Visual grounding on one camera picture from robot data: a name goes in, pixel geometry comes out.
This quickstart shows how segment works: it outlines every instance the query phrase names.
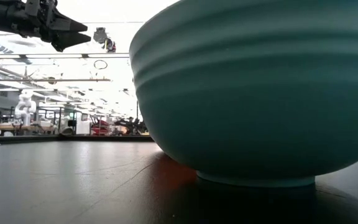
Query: cable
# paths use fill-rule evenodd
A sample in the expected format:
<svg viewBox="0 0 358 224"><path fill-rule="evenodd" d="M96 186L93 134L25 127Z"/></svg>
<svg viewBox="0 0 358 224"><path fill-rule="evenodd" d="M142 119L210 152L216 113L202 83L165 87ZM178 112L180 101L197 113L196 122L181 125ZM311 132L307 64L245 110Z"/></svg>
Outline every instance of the cable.
<svg viewBox="0 0 358 224"><path fill-rule="evenodd" d="M97 66L96 66L96 63L98 63L98 62L104 63L105 66L104 66L104 67L97 67ZM109 66L109 65L108 65L107 62L105 62L104 60L97 60L97 61L95 61L95 62L93 63L93 67L96 68L96 69L98 69L98 70L103 70L103 69L107 68L108 66Z"/></svg>
<svg viewBox="0 0 358 224"><path fill-rule="evenodd" d="M117 21L117 22L81 22L82 24L143 24L145 22L142 21Z"/></svg>

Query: ceramic bowl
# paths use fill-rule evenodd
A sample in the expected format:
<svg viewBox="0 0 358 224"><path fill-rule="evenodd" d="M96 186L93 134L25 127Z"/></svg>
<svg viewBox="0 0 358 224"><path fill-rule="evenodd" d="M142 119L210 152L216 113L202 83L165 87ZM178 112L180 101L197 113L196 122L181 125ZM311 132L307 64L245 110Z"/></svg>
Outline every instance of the ceramic bowl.
<svg viewBox="0 0 358 224"><path fill-rule="evenodd" d="M358 161L358 1L182 0L130 56L152 137L201 178L294 187Z"/></svg>

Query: pipe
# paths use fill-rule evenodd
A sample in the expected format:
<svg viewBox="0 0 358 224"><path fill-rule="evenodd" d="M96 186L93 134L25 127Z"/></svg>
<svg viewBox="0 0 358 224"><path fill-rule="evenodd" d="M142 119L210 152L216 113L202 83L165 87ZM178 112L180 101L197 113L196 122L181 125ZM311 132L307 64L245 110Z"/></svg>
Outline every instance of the pipe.
<svg viewBox="0 0 358 224"><path fill-rule="evenodd" d="M2 68L2 67L0 67L0 71L5 73L5 75L15 75L15 76L18 76L18 77L21 77L21 78L27 78L24 75L21 75L21 74L16 73L16 72L9 71L8 69Z"/></svg>
<svg viewBox="0 0 358 224"><path fill-rule="evenodd" d="M11 64L11 63L0 63L0 65L3 65L3 66L59 66L59 65L54 65L54 64L50 64L50 63L32 63L32 64L29 64L29 65L21 65L21 64Z"/></svg>
<svg viewBox="0 0 358 224"><path fill-rule="evenodd" d="M60 122L62 121L62 108L59 109L59 125L58 125L58 133L60 134Z"/></svg>
<svg viewBox="0 0 358 224"><path fill-rule="evenodd" d="M54 80L54 79L10 79L10 80L2 80L0 82L110 82L110 79L102 78L102 79L62 79L62 80Z"/></svg>
<svg viewBox="0 0 358 224"><path fill-rule="evenodd" d="M90 54L0 54L0 59L79 59L79 58L129 58L129 53L90 53Z"/></svg>
<svg viewBox="0 0 358 224"><path fill-rule="evenodd" d="M136 101L136 119L139 118L139 101Z"/></svg>
<svg viewBox="0 0 358 224"><path fill-rule="evenodd" d="M99 116L99 136L100 136L101 129L102 129L102 116Z"/></svg>

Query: equipment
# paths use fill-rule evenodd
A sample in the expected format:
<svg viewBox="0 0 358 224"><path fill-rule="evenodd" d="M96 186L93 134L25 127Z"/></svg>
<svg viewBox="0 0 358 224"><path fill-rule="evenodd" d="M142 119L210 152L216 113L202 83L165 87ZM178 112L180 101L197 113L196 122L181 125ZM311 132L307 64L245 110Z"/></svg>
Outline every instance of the equipment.
<svg viewBox="0 0 358 224"><path fill-rule="evenodd" d="M0 30L23 38L39 37L58 52L89 42L91 37L79 34L88 28L61 14L56 5L57 0L0 0Z"/></svg>
<svg viewBox="0 0 358 224"><path fill-rule="evenodd" d="M60 131L60 134L62 135L73 135L75 134L77 121L69 119L67 121L67 126L63 128L63 130Z"/></svg>
<svg viewBox="0 0 358 224"><path fill-rule="evenodd" d="M31 100L33 92L30 90L23 90L19 95L19 103L15 108L15 118L23 119L23 125L30 125L30 113L37 111L37 104Z"/></svg>
<svg viewBox="0 0 358 224"><path fill-rule="evenodd" d="M116 50L117 50L116 43L108 37L104 41L104 45L103 45L102 49L106 49L107 53L116 53Z"/></svg>
<svg viewBox="0 0 358 224"><path fill-rule="evenodd" d="M124 119L120 119L119 121L116 121L114 124L116 126L123 126L127 129L126 135L142 135L143 133L147 132L146 125L144 122L139 122L139 119L136 118L135 121L133 121L133 118L130 117L128 121Z"/></svg>
<svg viewBox="0 0 358 224"><path fill-rule="evenodd" d="M104 136L109 133L109 123L92 117L91 135Z"/></svg>
<svg viewBox="0 0 358 224"><path fill-rule="evenodd" d="M106 28L98 27L96 31L93 33L93 40L99 44L103 44L107 38Z"/></svg>
<svg viewBox="0 0 358 224"><path fill-rule="evenodd" d="M114 130L111 132L110 134L111 136L123 136L124 132L123 131L119 131L118 128L114 128Z"/></svg>

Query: white robot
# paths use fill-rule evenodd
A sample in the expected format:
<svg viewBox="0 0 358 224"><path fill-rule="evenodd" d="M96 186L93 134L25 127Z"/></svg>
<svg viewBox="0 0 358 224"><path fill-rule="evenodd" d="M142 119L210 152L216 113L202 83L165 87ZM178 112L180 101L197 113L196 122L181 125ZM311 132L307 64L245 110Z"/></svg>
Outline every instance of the white robot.
<svg viewBox="0 0 358 224"><path fill-rule="evenodd" d="M30 90L23 90L22 94L19 95L19 103L15 109L15 118L23 120L23 125L30 125L31 115L37 111L37 104L31 100L33 92Z"/></svg>

